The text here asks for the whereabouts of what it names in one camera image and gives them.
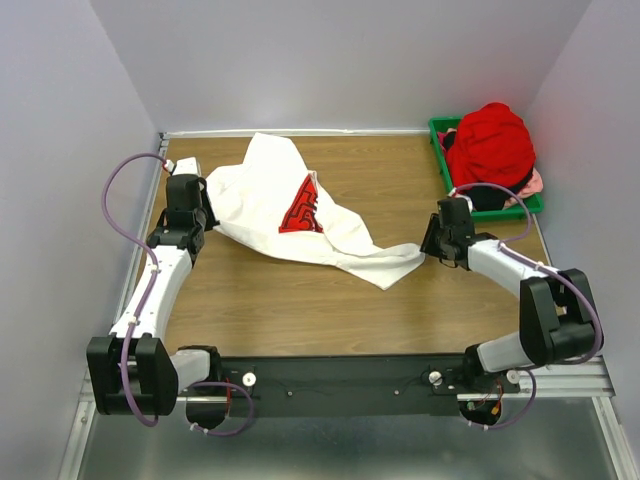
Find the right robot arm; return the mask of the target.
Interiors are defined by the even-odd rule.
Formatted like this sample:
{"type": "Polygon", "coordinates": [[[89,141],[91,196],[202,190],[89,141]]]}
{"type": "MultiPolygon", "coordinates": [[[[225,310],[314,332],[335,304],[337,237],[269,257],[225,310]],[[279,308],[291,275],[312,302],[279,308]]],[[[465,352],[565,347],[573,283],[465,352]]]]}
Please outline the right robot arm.
{"type": "Polygon", "coordinates": [[[421,252],[453,267],[480,274],[519,301],[518,331],[468,347],[460,379],[480,392],[497,373],[550,364],[576,364],[593,358],[604,333],[586,274],[536,262],[488,233],[475,230],[467,202],[438,202],[421,252]]]}

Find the white t shirt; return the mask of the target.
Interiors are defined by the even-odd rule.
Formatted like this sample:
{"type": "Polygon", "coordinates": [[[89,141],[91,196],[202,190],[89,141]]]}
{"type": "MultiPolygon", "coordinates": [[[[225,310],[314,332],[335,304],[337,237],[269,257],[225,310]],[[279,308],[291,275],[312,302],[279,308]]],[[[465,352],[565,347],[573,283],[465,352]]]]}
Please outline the white t shirt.
{"type": "Polygon", "coordinates": [[[361,216],[335,203],[288,138],[257,133],[244,160],[207,190],[218,232],[281,260],[335,267],[382,290],[424,262],[418,245],[376,246],[361,216]]]}

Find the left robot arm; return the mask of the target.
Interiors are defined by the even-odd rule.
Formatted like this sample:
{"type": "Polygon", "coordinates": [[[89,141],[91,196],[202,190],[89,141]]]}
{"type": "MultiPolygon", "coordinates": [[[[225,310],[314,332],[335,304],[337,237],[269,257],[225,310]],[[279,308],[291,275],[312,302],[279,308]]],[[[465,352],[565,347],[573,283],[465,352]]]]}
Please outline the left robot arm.
{"type": "Polygon", "coordinates": [[[145,243],[146,263],[133,296],[106,336],[87,346],[98,411],[132,415],[154,426],[169,415],[190,386],[214,393],[222,380],[217,351],[190,346],[171,355],[163,338],[177,295],[217,221],[199,173],[174,173],[166,183],[167,206],[145,243]]]}

